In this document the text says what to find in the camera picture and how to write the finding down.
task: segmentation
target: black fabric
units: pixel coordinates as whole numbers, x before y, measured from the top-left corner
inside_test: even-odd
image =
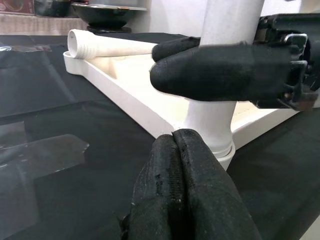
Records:
[[[299,240],[320,215],[320,109],[240,148],[227,172],[264,240]]]
[[[165,41],[154,46],[152,49],[152,58],[155,62],[174,54],[198,47],[199,37],[183,37],[176,40]]]
[[[150,38],[146,33],[139,35],[141,41],[158,43],[179,37],[182,36],[164,33],[153,33]],[[51,89],[39,80],[47,77],[48,70],[37,76],[29,71],[24,75],[12,71],[16,88],[7,87],[16,94],[10,98],[12,102],[1,100],[1,113],[8,113],[9,104],[21,105],[19,109],[32,108],[30,98],[17,90],[20,81],[30,83],[30,95],[40,96],[42,91],[42,95],[52,97],[37,99],[49,106],[47,109],[2,116],[0,125],[24,121],[29,142],[72,134],[90,144],[84,153],[85,164],[34,181],[38,222],[6,240],[118,240],[117,218],[130,211],[134,182],[149,159],[154,138],[86,79],[65,72],[62,54],[67,50],[66,37],[0,39],[8,45],[14,41],[29,45],[29,39],[38,44],[58,44],[61,40],[61,45],[50,46],[52,52],[45,53],[47,59],[43,53],[37,54],[55,69],[75,99],[67,105],[55,102],[57,96],[63,100],[66,97],[60,85],[49,83],[55,86]],[[2,55],[6,58],[0,61],[0,69],[30,64],[26,61],[30,57],[13,57],[14,52],[0,52]],[[1,86],[3,81],[9,84],[9,75],[3,74],[6,71],[0,70]],[[281,236],[297,240],[319,215],[319,118],[320,110],[300,113],[238,150],[231,162],[228,173],[263,240],[278,240]]]
[[[133,189],[129,240],[186,239],[180,153],[170,135],[158,137]]]
[[[163,51],[153,51],[154,57]],[[161,92],[198,101],[276,99],[285,92],[290,62],[286,48],[244,44],[195,47],[156,62],[150,80]]]
[[[128,240],[261,240],[226,171],[201,136],[158,137],[134,185]]]
[[[0,52],[0,62],[0,101],[5,103],[1,106],[1,117],[67,105],[74,101],[44,51],[4,51]],[[33,91],[35,85],[41,86],[42,91]]]
[[[148,33],[124,33],[124,32],[111,32],[97,34],[99,36],[105,36],[117,39],[127,39],[141,42],[148,42],[153,44],[164,43],[167,41],[177,40],[186,36],[181,34],[167,34],[161,32],[148,32]]]
[[[180,129],[173,137],[181,154],[192,239],[261,240],[233,181],[201,136]]]

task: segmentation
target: clear plastic sheet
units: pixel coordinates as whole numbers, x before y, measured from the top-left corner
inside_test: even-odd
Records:
[[[33,180],[84,163],[89,146],[68,134],[26,143],[23,126],[0,126],[0,240],[37,223]]]
[[[2,39],[10,44],[9,38]],[[0,51],[0,102],[5,103],[0,107],[0,117],[49,110],[93,99],[92,91],[78,90],[80,85],[90,83],[66,72],[62,58],[65,47],[60,44],[50,47],[51,52]],[[94,90],[100,99],[105,99],[102,93]]]
[[[16,51],[21,53],[51,52],[51,48],[49,45],[9,46],[9,45],[0,43],[0,52],[2,51]]]
[[[0,125],[0,149],[25,144],[26,142],[25,124],[23,122]]]

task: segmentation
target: white pvc pipe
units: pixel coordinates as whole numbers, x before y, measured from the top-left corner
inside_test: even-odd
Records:
[[[208,0],[200,45],[252,44],[264,0]],[[227,169],[235,145],[231,121],[236,102],[190,101],[183,128],[197,130]]]
[[[97,36],[92,32],[72,29],[68,34],[68,50],[76,59],[121,57],[151,54],[155,43]]]
[[[320,96],[320,88],[316,91],[316,93],[318,93],[318,95]],[[320,97],[318,97],[315,101],[313,108],[320,108]]]

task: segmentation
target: white wall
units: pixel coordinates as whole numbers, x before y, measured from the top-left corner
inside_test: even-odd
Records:
[[[301,1],[266,0],[262,15],[297,13]],[[135,33],[161,32],[199,37],[206,5],[207,0],[149,0],[148,11],[137,12],[128,25]]]
[[[319,0],[303,0],[301,3],[301,13],[319,12],[320,1]]]

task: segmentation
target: white pipe joint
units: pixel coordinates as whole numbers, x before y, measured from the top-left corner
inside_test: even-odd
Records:
[[[75,59],[122,57],[151,54],[155,43],[97,36],[92,32],[72,29],[68,34],[68,50]]]
[[[200,45],[252,44],[264,0],[208,0]],[[231,121],[236,102],[190,101],[183,128],[197,130],[227,169],[235,154]]]

